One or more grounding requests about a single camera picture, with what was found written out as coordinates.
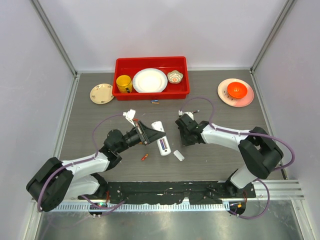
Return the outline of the purple battery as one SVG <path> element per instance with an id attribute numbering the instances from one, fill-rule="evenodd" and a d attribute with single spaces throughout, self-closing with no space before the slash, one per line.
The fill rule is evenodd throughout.
<path id="1" fill-rule="evenodd" d="M 160 144 L 161 144 L 161 148 L 162 148 L 163 150 L 165 150 L 165 149 L 166 149 L 166 146 L 165 146 L 163 140 L 160 139 L 159 141 L 160 141 Z"/>

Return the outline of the white remote control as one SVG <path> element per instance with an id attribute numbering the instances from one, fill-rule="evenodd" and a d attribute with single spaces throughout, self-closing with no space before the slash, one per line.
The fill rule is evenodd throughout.
<path id="1" fill-rule="evenodd" d="M 165 129 L 164 129 L 164 126 L 162 124 L 161 121 L 155 121 L 151 124 L 151 127 L 154 129 L 154 130 L 157 130 L 157 131 L 160 131 L 160 132 L 165 132 Z M 165 140 L 166 143 L 167 143 L 167 149 L 163 150 L 162 149 L 162 146 L 161 146 L 161 143 L 160 143 L 160 140 Z M 158 146 L 158 149 L 159 149 L 159 152 L 160 152 L 160 155 L 161 156 L 168 156 L 172 150 L 171 150 L 171 147 L 170 147 L 170 144 L 169 144 L 169 141 L 168 141 L 168 138 L 167 136 L 163 136 L 161 137 L 160 139 L 158 139 L 157 141 L 157 146 Z"/>

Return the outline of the white battery cover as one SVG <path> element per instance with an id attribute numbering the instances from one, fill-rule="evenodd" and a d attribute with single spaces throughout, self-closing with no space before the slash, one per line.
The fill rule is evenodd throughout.
<path id="1" fill-rule="evenodd" d="M 182 162 L 185 159 L 185 157 L 178 150 L 175 150 L 173 154 L 180 162 Z"/>

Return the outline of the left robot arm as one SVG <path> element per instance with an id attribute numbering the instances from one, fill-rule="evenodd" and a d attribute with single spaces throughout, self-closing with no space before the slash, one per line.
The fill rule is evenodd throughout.
<path id="1" fill-rule="evenodd" d="M 26 185 L 27 192 L 36 200 L 39 211 L 49 212 L 66 197 L 91 195 L 100 200 L 107 192 L 99 175 L 116 167 L 120 154 L 138 145 L 149 145 L 166 136 L 162 130 L 146 126 L 140 120 L 126 134 L 111 130 L 103 146 L 92 155 L 75 160 L 60 161 L 49 158 Z"/>

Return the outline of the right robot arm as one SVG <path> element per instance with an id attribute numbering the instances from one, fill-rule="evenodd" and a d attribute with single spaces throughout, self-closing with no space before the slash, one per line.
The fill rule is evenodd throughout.
<path id="1" fill-rule="evenodd" d="M 284 157 L 280 147 L 261 127 L 235 130 L 208 121 L 196 122 L 188 114 L 175 121 L 183 146 L 215 144 L 238 151 L 244 161 L 227 179 L 225 190 L 233 198 L 256 179 L 266 179 Z"/>

